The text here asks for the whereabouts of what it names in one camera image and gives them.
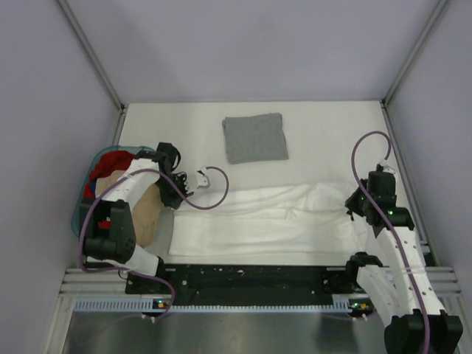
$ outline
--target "gray cloth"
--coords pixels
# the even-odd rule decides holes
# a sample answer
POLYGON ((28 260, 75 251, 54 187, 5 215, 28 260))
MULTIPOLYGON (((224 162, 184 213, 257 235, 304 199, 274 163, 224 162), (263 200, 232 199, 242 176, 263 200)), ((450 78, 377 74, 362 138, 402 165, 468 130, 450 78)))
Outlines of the gray cloth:
POLYGON ((230 164, 288 159, 280 113, 225 118, 223 132, 230 164))

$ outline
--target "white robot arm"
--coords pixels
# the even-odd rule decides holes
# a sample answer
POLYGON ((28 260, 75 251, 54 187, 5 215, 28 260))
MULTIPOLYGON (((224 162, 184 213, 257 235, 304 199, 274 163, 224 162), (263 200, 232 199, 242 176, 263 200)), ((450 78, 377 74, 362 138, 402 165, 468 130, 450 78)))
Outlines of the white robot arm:
MULTIPOLYGON (((83 254, 88 268, 113 265, 156 276, 162 260, 136 244, 131 211, 151 184, 160 189, 162 203, 178 209, 182 197, 158 173, 166 175, 177 186, 182 195, 190 196, 198 188, 209 187, 207 169, 192 174, 173 173, 180 153, 171 144, 160 143, 156 151, 140 151, 120 180, 121 183, 107 192, 95 207, 87 224, 83 243, 83 254), (136 173, 139 170, 150 172, 136 173), (103 227, 103 221, 109 221, 103 227)), ((80 222, 84 224, 86 214, 94 199, 84 198, 80 205, 80 222)))
POLYGON ((447 314, 429 282, 413 220, 406 208, 396 206, 394 174, 378 165, 361 183, 396 235, 358 188, 346 201, 348 214, 366 218, 389 267, 384 268, 376 256, 360 252, 346 264, 348 281, 365 290, 380 315, 388 354, 418 354, 425 347, 428 353, 453 354, 462 323, 458 316, 447 314), (425 321, 429 343, 425 343, 425 321))

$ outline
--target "wrinkled white sheet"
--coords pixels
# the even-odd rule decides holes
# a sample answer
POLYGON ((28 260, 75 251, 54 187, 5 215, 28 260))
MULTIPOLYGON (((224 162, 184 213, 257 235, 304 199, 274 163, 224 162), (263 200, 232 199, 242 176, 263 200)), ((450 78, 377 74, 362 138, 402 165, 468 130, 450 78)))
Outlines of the wrinkled white sheet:
MULTIPOLYGON (((169 254, 181 256, 345 253, 365 249, 367 228, 346 215, 350 184, 315 184, 233 191, 212 211, 182 204, 176 211, 169 254)), ((221 192, 200 194, 214 204, 221 192)))

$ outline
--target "laundry basket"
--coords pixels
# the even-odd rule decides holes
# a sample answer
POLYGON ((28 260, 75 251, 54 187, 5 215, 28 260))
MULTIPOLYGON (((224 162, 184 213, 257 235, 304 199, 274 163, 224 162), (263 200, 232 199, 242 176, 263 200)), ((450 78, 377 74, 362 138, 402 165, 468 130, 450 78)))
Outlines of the laundry basket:
POLYGON ((128 151, 129 153, 132 154, 137 154, 141 150, 148 150, 148 151, 154 151, 153 148, 147 147, 147 146, 119 146, 119 145, 113 145, 104 148, 101 150, 92 160, 90 164, 90 168, 87 171, 86 177, 83 181, 82 188, 80 188, 79 196, 77 198, 77 203, 75 204, 74 208, 74 214, 72 215, 72 220, 71 220, 71 228, 72 231, 74 232, 75 236, 79 237, 80 234, 80 224, 79 224, 79 208, 80 208, 80 202, 82 201, 83 198, 83 191, 86 187, 86 184, 89 182, 89 175, 90 172, 95 168, 95 165, 98 163, 100 158, 105 155, 106 153, 109 153, 111 151, 116 151, 116 150, 125 150, 128 151))

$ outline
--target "metal floor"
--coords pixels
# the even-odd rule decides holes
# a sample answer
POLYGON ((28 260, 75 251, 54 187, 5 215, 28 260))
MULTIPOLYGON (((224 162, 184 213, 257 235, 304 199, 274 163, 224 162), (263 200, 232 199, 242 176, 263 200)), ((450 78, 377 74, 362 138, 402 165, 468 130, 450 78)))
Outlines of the metal floor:
POLYGON ((132 318, 77 343, 121 316, 75 313, 63 354, 386 353, 379 316, 346 322, 318 313, 175 313, 155 324, 132 318))

